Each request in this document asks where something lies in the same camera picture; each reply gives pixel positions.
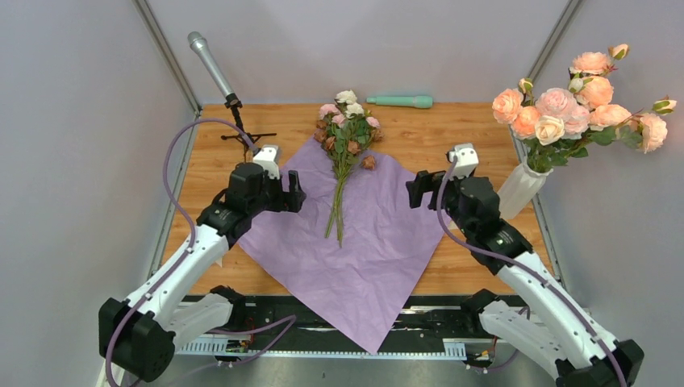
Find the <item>pink and purple wrapping paper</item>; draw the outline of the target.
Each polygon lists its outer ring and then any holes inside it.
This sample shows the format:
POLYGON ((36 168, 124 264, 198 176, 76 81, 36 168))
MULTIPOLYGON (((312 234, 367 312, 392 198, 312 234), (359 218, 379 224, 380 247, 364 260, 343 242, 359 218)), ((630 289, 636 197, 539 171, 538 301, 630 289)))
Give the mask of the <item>pink and purple wrapping paper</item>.
POLYGON ((355 344, 376 353, 416 287, 444 232, 429 198, 411 208, 415 178, 395 158, 375 155, 343 191, 344 233, 327 228, 336 179, 319 144, 307 140, 286 162, 306 199, 297 213, 263 212, 240 247, 300 302, 355 344))

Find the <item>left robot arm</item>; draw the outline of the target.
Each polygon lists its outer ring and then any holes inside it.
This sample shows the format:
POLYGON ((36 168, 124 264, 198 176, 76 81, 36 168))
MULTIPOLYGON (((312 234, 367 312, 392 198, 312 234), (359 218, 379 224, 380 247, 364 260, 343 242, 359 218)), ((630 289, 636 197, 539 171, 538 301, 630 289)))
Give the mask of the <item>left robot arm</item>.
POLYGON ((306 199, 298 172, 287 173, 282 186, 277 168, 265 162, 240 163, 228 185, 190 221, 190 233, 170 259, 122 301, 107 299, 98 312, 99 351, 110 385, 113 367, 140 380, 156 380, 174 354, 200 335, 222 327, 241 331, 247 311, 236 292, 220 286, 192 306, 177 307, 192 286, 246 234, 263 212, 298 213, 306 199))

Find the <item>pink flower bouquet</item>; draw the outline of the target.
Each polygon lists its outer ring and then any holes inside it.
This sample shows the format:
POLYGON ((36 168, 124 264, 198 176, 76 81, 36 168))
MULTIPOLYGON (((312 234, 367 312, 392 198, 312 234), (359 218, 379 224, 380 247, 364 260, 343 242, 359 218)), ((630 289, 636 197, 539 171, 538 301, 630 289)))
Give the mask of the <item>pink flower bouquet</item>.
POLYGON ((360 104, 351 89, 340 91, 333 103, 323 104, 319 108, 314 140, 332 162, 336 179, 325 236, 329 237, 334 231, 338 244, 342 244, 344 239, 345 186, 357 169, 375 169, 375 158, 367 156, 365 152, 383 138, 382 125, 360 104))

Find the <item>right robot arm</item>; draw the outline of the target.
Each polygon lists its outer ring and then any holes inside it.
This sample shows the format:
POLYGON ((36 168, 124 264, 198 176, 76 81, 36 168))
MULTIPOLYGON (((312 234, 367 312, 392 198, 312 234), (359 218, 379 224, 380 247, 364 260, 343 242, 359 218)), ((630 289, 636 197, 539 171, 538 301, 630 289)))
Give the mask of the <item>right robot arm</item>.
POLYGON ((465 333, 504 339, 542 367, 557 386, 632 386, 644 360, 632 339, 618 340, 591 318, 560 286, 531 244, 501 218, 499 197, 486 177, 449 177, 420 171, 406 183, 409 205, 447 215, 465 240, 461 246, 508 284, 542 322, 519 316, 499 296, 482 289, 466 300, 465 333))

